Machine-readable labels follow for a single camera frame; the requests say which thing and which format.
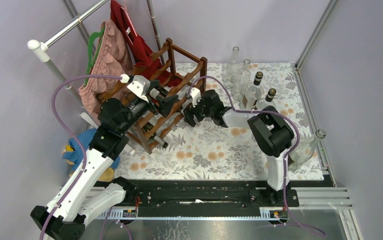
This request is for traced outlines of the clear bottle black cap front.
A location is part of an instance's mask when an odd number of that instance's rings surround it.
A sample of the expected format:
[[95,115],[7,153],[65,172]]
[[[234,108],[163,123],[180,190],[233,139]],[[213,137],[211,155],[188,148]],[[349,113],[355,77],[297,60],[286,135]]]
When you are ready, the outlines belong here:
[[268,106],[276,108],[274,103],[274,97],[276,96],[277,90],[275,88],[270,88],[265,96],[265,99],[261,99],[257,102],[256,108],[262,110]]

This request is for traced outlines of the green wine bottle silver neck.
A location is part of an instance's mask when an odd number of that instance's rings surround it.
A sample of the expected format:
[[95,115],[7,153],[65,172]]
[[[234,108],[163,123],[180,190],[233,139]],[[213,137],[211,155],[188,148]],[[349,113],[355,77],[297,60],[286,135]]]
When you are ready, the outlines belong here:
[[174,105],[180,101],[177,94],[172,96],[168,96],[168,94],[169,91],[159,85],[149,92],[149,96],[156,100],[156,110],[163,117],[167,117]]

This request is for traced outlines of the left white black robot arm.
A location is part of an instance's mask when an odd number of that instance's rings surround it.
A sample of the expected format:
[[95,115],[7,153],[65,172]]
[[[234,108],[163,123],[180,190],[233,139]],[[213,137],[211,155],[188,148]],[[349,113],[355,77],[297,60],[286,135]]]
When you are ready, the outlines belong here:
[[169,95],[160,86],[149,90],[133,87],[132,101],[124,105],[116,98],[101,104],[100,126],[88,148],[80,145],[83,159],[59,193],[45,206],[37,205],[31,218],[40,228],[41,240],[78,240],[86,227],[116,204],[130,205],[135,198],[134,186],[122,177],[115,178],[97,195],[86,199],[99,177],[119,157],[127,145],[127,131],[147,112],[168,117],[178,95]]

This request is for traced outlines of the green wine bottle brown label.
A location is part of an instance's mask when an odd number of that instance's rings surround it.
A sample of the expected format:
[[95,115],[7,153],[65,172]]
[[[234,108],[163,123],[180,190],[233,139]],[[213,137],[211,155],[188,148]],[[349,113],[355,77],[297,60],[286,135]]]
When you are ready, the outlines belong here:
[[[153,129],[153,125],[150,123],[150,122],[147,122],[144,126],[143,126],[143,130],[147,133],[149,131],[151,131]],[[151,140],[154,140],[156,143],[160,144],[162,146],[163,149],[167,148],[168,147],[168,143],[163,139],[161,138],[159,135],[157,135],[156,132],[154,132],[151,137],[150,137]]]

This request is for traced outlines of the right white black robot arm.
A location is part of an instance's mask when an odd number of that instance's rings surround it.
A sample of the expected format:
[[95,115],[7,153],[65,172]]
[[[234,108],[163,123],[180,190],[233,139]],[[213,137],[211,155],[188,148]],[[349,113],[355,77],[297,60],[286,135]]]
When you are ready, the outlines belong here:
[[260,150],[267,156],[267,183],[271,189],[266,192],[266,199],[273,206],[283,203],[290,181],[285,155],[295,135],[277,110],[273,106],[264,108],[262,113],[234,110],[231,106],[224,106],[215,90],[201,93],[193,87],[186,96],[191,103],[183,111],[184,120],[192,127],[197,122],[210,119],[219,127],[251,130]]

